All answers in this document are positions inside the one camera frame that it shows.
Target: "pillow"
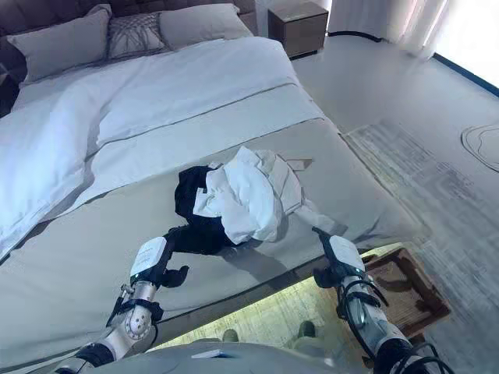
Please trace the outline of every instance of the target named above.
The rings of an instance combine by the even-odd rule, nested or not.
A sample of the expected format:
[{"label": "pillow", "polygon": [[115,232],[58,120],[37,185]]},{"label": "pillow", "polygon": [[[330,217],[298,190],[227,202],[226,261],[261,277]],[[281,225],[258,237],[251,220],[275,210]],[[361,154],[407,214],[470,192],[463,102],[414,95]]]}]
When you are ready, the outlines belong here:
[{"label": "pillow", "polygon": [[110,16],[109,5],[97,5],[82,18],[8,36],[7,40],[26,57],[25,82],[105,58]]},{"label": "pillow", "polygon": [[211,4],[162,12],[161,34],[172,49],[201,41],[253,36],[237,16],[238,11],[233,4]]},{"label": "pillow", "polygon": [[113,18],[109,22],[109,58],[141,55],[165,47],[161,41],[159,13]]}]

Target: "tufted headboard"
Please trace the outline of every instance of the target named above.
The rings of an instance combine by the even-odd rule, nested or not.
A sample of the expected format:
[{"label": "tufted headboard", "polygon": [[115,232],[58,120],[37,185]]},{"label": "tufted headboard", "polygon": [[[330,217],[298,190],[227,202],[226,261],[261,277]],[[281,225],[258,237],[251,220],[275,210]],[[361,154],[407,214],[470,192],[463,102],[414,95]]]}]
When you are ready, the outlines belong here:
[{"label": "tufted headboard", "polygon": [[255,0],[0,0],[0,62],[20,82],[26,75],[24,57],[4,36],[68,22],[96,4],[110,3],[114,16],[129,16],[226,2],[240,9],[241,20],[257,35]]}]

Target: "wooden nightstand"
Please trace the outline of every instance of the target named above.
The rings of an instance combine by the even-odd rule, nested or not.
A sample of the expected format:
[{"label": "wooden nightstand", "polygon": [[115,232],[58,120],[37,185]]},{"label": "wooden nightstand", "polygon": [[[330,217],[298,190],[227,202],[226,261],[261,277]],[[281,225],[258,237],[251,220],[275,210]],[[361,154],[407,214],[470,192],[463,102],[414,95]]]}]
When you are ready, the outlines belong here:
[{"label": "wooden nightstand", "polygon": [[327,15],[315,2],[269,9],[268,36],[280,41],[290,58],[317,53],[324,46]]}]

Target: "white curtain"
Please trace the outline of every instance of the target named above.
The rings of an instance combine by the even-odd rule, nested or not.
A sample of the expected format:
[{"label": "white curtain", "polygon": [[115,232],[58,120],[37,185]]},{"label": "white curtain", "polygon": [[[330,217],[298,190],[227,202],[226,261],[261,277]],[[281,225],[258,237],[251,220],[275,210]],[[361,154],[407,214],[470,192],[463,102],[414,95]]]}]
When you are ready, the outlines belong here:
[{"label": "white curtain", "polygon": [[327,31],[357,31],[384,38],[429,58],[452,0],[333,0]]},{"label": "white curtain", "polygon": [[386,39],[422,59],[435,52],[451,0],[396,0]]}]

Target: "nightstand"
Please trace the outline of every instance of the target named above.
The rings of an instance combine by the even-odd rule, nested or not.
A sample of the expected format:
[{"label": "nightstand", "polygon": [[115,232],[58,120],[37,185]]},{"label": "nightstand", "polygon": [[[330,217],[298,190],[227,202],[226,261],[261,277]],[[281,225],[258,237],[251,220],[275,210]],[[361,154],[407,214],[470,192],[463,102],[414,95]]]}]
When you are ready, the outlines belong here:
[{"label": "nightstand", "polygon": [[315,2],[268,10],[268,36],[280,41],[290,58],[317,53],[324,46],[326,9]]},{"label": "nightstand", "polygon": [[19,87],[9,74],[0,75],[0,118],[10,113],[16,102]]}]

